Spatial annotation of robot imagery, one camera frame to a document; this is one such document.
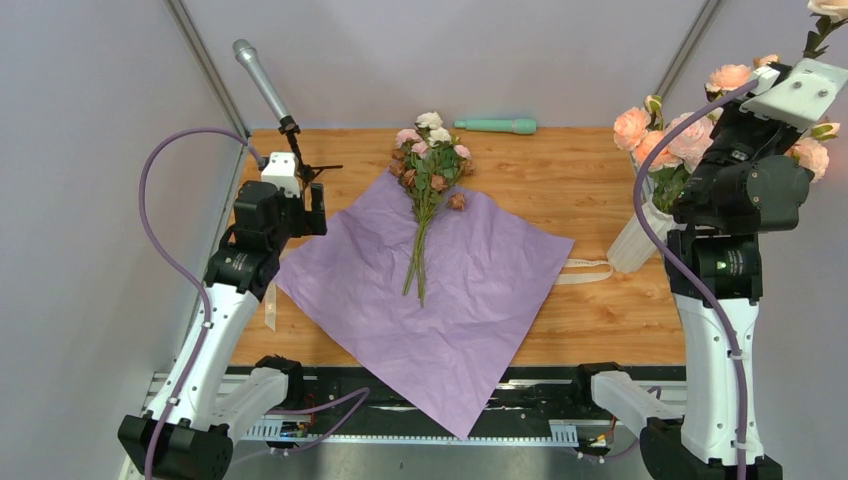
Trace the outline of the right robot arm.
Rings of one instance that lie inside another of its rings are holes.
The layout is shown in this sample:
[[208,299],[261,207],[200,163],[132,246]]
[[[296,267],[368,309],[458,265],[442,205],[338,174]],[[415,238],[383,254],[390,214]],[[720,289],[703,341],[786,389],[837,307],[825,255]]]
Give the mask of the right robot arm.
[[655,479],[780,479],[758,433],[752,346],[763,295],[762,234],[797,227],[813,175],[788,154],[801,129],[726,99],[712,146],[672,206],[663,246],[683,327],[687,400],[664,405],[614,363],[578,369],[571,403],[607,410],[636,436]]

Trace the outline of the pink and purple wrapping paper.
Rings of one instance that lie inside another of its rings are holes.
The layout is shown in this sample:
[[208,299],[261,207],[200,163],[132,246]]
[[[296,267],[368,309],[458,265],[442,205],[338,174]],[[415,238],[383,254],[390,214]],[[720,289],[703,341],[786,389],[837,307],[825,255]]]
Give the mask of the pink and purple wrapping paper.
[[362,366],[466,438],[525,339],[574,243],[465,192],[436,215],[423,283],[407,277],[411,200],[380,174],[328,231],[287,254],[277,286]]

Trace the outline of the pink flower bouquet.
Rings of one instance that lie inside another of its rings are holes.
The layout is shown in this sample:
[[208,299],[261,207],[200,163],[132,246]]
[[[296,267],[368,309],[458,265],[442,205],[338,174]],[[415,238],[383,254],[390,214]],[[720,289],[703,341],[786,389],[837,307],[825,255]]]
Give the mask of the pink flower bouquet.
[[408,294],[416,286],[417,298],[423,303],[427,290],[425,244],[430,225],[446,209],[465,209],[465,196],[452,189],[475,173],[473,156],[445,127],[441,115],[428,111],[417,116],[412,128],[396,134],[389,173],[411,200],[417,223],[403,293]]

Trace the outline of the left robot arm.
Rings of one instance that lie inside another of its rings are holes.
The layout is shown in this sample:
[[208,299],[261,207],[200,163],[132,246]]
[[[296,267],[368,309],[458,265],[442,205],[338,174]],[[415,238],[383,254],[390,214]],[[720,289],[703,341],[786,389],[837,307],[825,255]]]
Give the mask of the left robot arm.
[[291,376],[295,364],[276,357],[254,368],[227,396],[219,394],[238,340],[259,309],[292,238],[324,235],[324,188],[310,199],[247,181],[233,205],[233,223],[221,236],[197,282],[201,304],[165,385],[139,416],[126,416],[118,439],[148,479],[221,479],[235,445],[272,407],[298,411],[306,386]]

